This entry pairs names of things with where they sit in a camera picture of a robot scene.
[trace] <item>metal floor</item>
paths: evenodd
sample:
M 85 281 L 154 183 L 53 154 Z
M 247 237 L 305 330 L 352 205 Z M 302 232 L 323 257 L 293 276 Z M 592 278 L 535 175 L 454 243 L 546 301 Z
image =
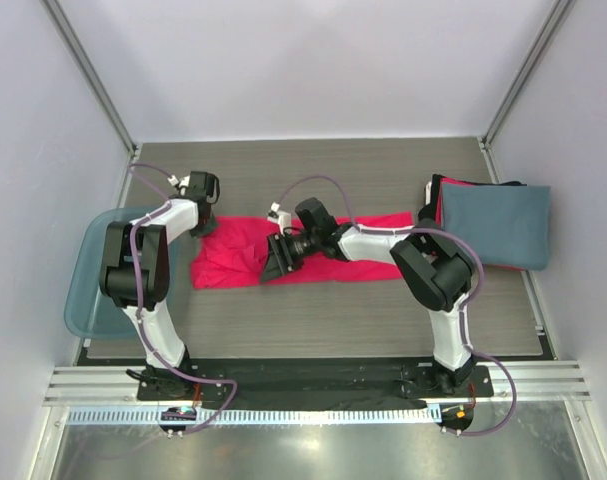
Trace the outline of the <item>metal floor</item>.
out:
M 145 144 L 141 162 L 178 175 L 207 170 L 221 179 L 215 214 L 264 216 L 299 178 L 322 173 L 346 188 L 357 215 L 411 211 L 422 205 L 433 173 L 489 181 L 474 138 L 284 140 Z M 164 182 L 159 178 L 158 184 Z M 292 191 L 286 210 L 316 196 L 330 213 L 345 206 L 335 187 L 310 181 Z M 158 205 L 133 180 L 127 206 Z M 181 239 L 179 279 L 171 313 L 193 357 L 351 357 L 429 355 L 427 312 L 402 280 L 319 283 L 231 290 L 191 287 L 189 264 L 198 242 Z M 488 269 L 483 292 L 470 306 L 475 347 L 498 355 L 538 355 L 541 347 L 521 274 Z M 143 356 L 138 339 L 92 341 L 88 356 Z
M 475 429 L 507 404 L 478 404 Z M 499 432 L 456 438 L 431 424 L 210 428 L 151 442 L 158 427 L 66 427 L 53 479 L 587 480 L 563 403 L 522 403 Z M 102 461 L 100 455 L 119 457 Z

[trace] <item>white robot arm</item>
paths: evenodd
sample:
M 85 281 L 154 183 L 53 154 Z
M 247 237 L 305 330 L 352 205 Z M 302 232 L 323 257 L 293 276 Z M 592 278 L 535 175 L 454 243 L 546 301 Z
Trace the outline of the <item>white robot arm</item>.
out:
M 471 287 L 474 264 L 454 242 L 436 235 L 410 234 L 411 226 L 370 229 L 351 223 L 339 225 L 316 198 L 297 205 L 295 211 L 304 228 L 295 232 L 286 225 L 290 215 L 278 208 L 272 206 L 268 219 L 279 224 L 281 233 L 268 237 L 269 254 L 261 281 L 302 268 L 304 258 L 318 252 L 339 261 L 373 260 L 396 265 L 414 297 L 428 309 L 436 381 L 444 392 L 464 383 L 475 359 L 464 340 L 469 338 L 467 331 L 465 337 L 461 331 L 467 328 L 467 321 L 461 322 L 460 315 L 467 316 L 466 307 L 461 305 Z M 431 220 L 417 227 L 439 229 Z M 428 255 L 434 257 L 432 262 Z
M 190 357 L 183 341 L 176 334 L 167 308 L 170 285 L 168 245 L 185 232 L 204 236 L 215 227 L 212 203 L 218 199 L 218 178 L 206 172 L 192 172 L 177 185 L 179 192 L 168 204 L 150 212 L 137 231 L 137 249 L 141 265 L 144 308 L 137 318 L 138 299 L 130 247 L 132 222 L 112 222 L 107 229 L 101 276 L 101 292 L 109 296 L 132 320 L 141 337 L 141 323 L 151 345 L 172 366 L 191 373 Z M 165 366 L 149 350 L 146 342 L 146 365 L 155 372 Z

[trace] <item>red cloth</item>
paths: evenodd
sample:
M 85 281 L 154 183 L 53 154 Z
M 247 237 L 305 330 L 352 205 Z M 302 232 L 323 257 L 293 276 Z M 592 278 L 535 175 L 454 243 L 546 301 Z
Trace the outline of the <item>red cloth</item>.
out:
M 217 217 L 219 226 L 201 239 L 201 252 L 192 262 L 194 288 L 237 288 L 259 284 L 267 259 L 267 236 L 278 232 L 278 225 L 264 218 Z M 339 223 L 347 218 L 337 218 Z M 409 212 L 358 217 L 371 227 L 412 225 Z M 301 227 L 298 219 L 293 226 Z M 305 259 L 303 268 L 269 282 L 270 285 L 306 282 L 366 282 L 401 278 L 395 265 L 371 261 L 340 262 L 317 253 Z

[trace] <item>blue towel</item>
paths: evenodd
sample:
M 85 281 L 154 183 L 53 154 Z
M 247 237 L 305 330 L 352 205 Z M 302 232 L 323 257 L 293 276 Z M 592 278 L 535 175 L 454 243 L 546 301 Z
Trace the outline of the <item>blue towel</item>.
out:
M 443 228 L 487 265 L 543 270 L 550 261 L 550 187 L 444 183 Z

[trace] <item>purple cable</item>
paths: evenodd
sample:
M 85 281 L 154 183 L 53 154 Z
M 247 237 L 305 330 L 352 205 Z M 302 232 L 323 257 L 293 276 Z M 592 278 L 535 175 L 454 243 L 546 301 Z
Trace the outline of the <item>purple cable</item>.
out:
M 474 289 L 472 290 L 472 292 L 469 294 L 469 296 L 464 301 L 461 302 L 461 305 L 459 307 L 459 329 L 461 331 L 461 337 L 463 338 L 465 348 L 472 355 L 477 356 L 479 358 L 483 358 L 485 360 L 489 360 L 490 362 L 494 363 L 497 367 L 499 367 L 503 371 L 503 373 L 505 374 L 505 376 L 507 378 L 508 383 L 510 384 L 510 389 L 512 390 L 512 403 L 510 405 L 510 409 L 508 410 L 507 414 L 505 415 L 505 418 L 503 418 L 503 420 L 501 420 L 498 424 L 496 424 L 495 426 L 493 426 L 491 428 L 488 428 L 486 430 L 481 430 L 478 432 L 460 432 L 459 433 L 457 430 L 454 430 L 452 428 L 446 428 L 446 431 L 448 431 L 449 433 L 453 433 L 455 435 L 461 435 L 464 437 L 480 437 L 482 435 L 494 433 L 497 430 L 500 430 L 507 422 L 509 422 L 510 419 L 512 418 L 512 416 L 514 415 L 514 411 L 516 410 L 516 385 L 514 384 L 514 379 L 512 378 L 512 375 L 510 375 L 510 372 L 507 370 L 505 365 L 503 365 L 503 363 L 501 363 L 500 360 L 498 360 L 497 358 L 492 357 L 491 355 L 488 355 L 486 353 L 479 352 L 478 350 L 474 350 L 474 348 L 472 347 L 472 345 L 470 343 L 470 339 L 468 338 L 467 317 L 465 315 L 464 308 L 472 300 L 474 300 L 474 298 L 476 298 L 476 296 L 481 291 L 481 287 L 485 283 L 485 270 L 483 269 L 483 263 L 481 262 L 481 259 L 476 254 L 476 252 L 472 249 L 472 247 L 470 247 L 466 242 L 461 240 L 456 235 L 452 235 L 449 232 L 445 232 L 443 230 L 437 230 L 435 228 L 423 228 L 423 227 L 414 228 L 410 232 L 410 235 L 417 235 L 417 234 L 438 235 L 443 238 L 447 238 L 448 240 L 452 240 L 461 249 L 463 249 L 463 251 L 465 251 L 470 257 L 472 257 L 472 260 L 476 264 L 476 269 L 479 272 L 478 282 L 477 282 L 476 286 L 474 287 Z
M 290 193 L 292 191 L 292 189 L 294 189 L 294 187 L 300 185 L 303 182 L 307 182 L 308 180 L 317 180 L 317 179 L 327 180 L 328 182 L 333 183 L 334 186 L 338 189 L 338 191 L 341 193 L 341 196 L 343 197 L 343 202 L 345 203 L 345 209 L 347 210 L 347 216 L 350 219 L 350 223 L 359 232 L 371 233 L 371 234 L 375 234 L 375 235 L 403 235 L 405 233 L 410 233 L 410 231 L 411 231 L 410 227 L 399 228 L 398 230 L 396 230 L 396 229 L 379 230 L 379 229 L 362 227 L 361 225 L 359 225 L 356 221 L 356 217 L 354 216 L 354 213 L 352 210 L 352 204 L 350 203 L 350 199 L 348 198 L 347 193 L 345 192 L 345 190 L 343 189 L 341 184 L 334 178 L 330 177 L 329 175 L 310 175 L 310 176 L 304 177 L 304 178 L 294 182 L 292 185 L 290 185 L 289 187 L 287 187 L 285 189 L 285 191 L 281 194 L 281 196 L 279 197 L 279 199 L 277 200 L 276 203 L 278 203 L 279 205 L 281 203 L 283 203 L 283 200 L 285 199 L 285 197 L 288 195 L 288 193 Z
M 136 245 L 136 233 L 138 232 L 141 225 L 143 225 L 144 223 L 147 223 L 147 222 L 153 220 L 154 218 L 169 211 L 172 208 L 172 204 L 170 203 L 170 199 L 168 198 L 168 196 L 165 195 L 160 189 L 158 189 L 155 185 L 153 185 L 147 179 L 137 175 L 136 172 L 134 172 L 132 170 L 132 167 L 138 167 L 138 166 L 147 166 L 147 165 L 140 164 L 140 163 L 132 165 L 130 167 L 130 172 L 132 173 L 132 175 L 136 176 L 136 178 L 138 178 L 143 183 L 145 183 L 150 188 L 152 188 L 152 190 L 154 190 L 156 193 L 158 193 L 165 200 L 165 204 L 161 208 L 159 208 L 159 209 L 155 210 L 154 212 L 152 212 L 151 214 L 146 215 L 145 217 L 139 219 L 134 225 L 132 225 L 132 230 L 130 231 L 130 251 L 132 252 L 132 264 L 134 265 L 134 279 L 136 281 L 136 303 L 137 303 L 136 318 L 139 323 L 139 333 L 141 334 L 141 340 L 143 341 L 143 344 L 145 345 L 145 347 L 152 353 L 152 355 L 154 355 L 154 357 L 159 362 L 161 362 L 161 364 L 165 368 L 167 368 L 169 371 L 171 371 L 174 375 L 183 378 L 184 380 L 187 380 L 187 381 L 193 382 L 193 383 L 202 383 L 202 384 L 206 384 L 206 385 L 217 385 L 217 384 L 232 385 L 232 391 L 228 395 L 227 399 L 225 400 L 225 402 L 223 402 L 223 405 L 221 405 L 221 407 L 216 412 L 214 412 L 214 414 L 210 418 L 208 418 L 204 422 L 200 423 L 199 425 L 196 425 L 191 428 L 186 428 L 184 430 L 183 433 L 189 435 L 190 433 L 196 433 L 196 432 L 203 430 L 210 423 L 212 423 L 214 420 L 216 420 L 216 418 L 219 415 L 221 415 L 221 413 L 223 413 L 223 411 L 230 405 L 230 403 L 232 403 L 232 400 L 234 399 L 234 396 L 236 395 L 236 390 L 238 388 L 238 384 L 236 383 L 236 380 L 232 380 L 232 379 L 210 380 L 207 378 L 193 377 L 191 375 L 187 375 L 186 373 L 181 372 L 180 370 L 178 370 L 177 368 L 172 366 L 167 360 L 165 360 L 165 358 L 163 358 L 163 356 L 156 350 L 156 348 L 154 348 L 154 346 L 150 342 L 149 337 L 147 336 L 147 333 L 145 332 L 145 325 L 144 325 L 143 319 L 141 317 L 141 313 L 143 312 L 143 305 L 144 305 L 143 276 L 141 273 L 141 263 L 140 263 L 139 256 L 138 256 L 138 247 Z
M 163 175 L 165 175 L 167 178 L 172 178 L 174 176 L 170 172 L 168 172 L 167 170 L 164 170 L 161 167 L 157 167 L 156 165 L 150 165 L 149 163 L 133 163 L 129 167 L 130 173 L 133 173 L 135 168 L 149 168 L 150 170 L 156 170 L 157 172 L 162 173 Z

